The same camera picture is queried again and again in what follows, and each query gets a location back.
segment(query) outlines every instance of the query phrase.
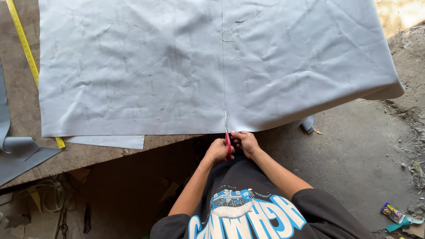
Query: hand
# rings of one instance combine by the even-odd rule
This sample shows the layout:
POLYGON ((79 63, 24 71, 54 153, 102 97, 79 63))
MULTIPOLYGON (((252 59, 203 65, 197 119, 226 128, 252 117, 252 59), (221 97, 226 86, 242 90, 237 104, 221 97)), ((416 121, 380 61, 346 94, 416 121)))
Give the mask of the hand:
POLYGON ((230 138, 233 139, 236 147, 242 149, 248 159, 252 159, 253 154, 261 150, 253 133, 246 131, 236 132, 232 130, 230 134, 232 135, 230 138))
MULTIPOLYGON (((234 153, 235 149, 233 148, 233 146, 231 147, 232 153, 234 153)), ((226 146, 226 140, 216 139, 205 153, 204 159, 201 162, 206 160, 208 163, 211 163, 211 165, 214 165, 220 161, 227 161, 226 156, 228 153, 229 147, 226 146)))

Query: black t-shirt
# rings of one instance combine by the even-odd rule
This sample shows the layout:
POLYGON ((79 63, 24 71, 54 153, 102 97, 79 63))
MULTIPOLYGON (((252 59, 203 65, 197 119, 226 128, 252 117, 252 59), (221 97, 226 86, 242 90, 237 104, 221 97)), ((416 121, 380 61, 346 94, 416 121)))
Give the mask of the black t-shirt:
POLYGON ((245 157, 211 170, 194 216, 159 220, 151 239, 372 239, 332 195, 303 189, 283 197, 261 169, 245 157))

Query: red scissors handle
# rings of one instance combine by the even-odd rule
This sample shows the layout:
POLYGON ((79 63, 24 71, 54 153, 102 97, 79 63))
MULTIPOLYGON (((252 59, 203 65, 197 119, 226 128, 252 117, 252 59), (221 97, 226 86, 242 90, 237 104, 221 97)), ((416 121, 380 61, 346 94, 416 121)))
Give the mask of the red scissors handle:
POLYGON ((229 151, 227 153, 226 159, 230 159, 230 156, 232 155, 232 146, 230 145, 230 137, 229 133, 226 132, 226 146, 229 147, 229 151))

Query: person's right hand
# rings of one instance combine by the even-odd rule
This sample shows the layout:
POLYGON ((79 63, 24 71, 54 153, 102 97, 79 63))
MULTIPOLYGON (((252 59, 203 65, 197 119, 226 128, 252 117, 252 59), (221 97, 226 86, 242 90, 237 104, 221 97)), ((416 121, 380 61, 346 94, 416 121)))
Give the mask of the person's right hand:
POLYGON ((261 150, 253 133, 246 131, 236 132, 232 130, 230 134, 232 135, 230 138, 233 139, 236 147, 242 149, 248 159, 252 159, 253 154, 261 150))

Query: yellow measuring tape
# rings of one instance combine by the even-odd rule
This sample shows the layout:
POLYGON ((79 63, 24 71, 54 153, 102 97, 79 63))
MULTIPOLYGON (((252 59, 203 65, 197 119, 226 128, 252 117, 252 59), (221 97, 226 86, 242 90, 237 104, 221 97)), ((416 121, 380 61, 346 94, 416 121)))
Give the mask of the yellow measuring tape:
MULTIPOLYGON (((32 57, 31 50, 26 40, 24 30, 22 29, 21 21, 19 20, 18 13, 16 12, 13 0, 6 0, 7 6, 9 7, 10 15, 12 16, 13 23, 15 24, 16 32, 18 33, 19 40, 21 40, 22 47, 24 48, 25 56, 27 57, 29 68, 31 69, 32 76, 34 77, 35 85, 38 88, 38 70, 35 65, 34 58, 32 57)), ((57 146, 59 148, 65 148, 65 143, 62 137, 56 137, 57 146)))

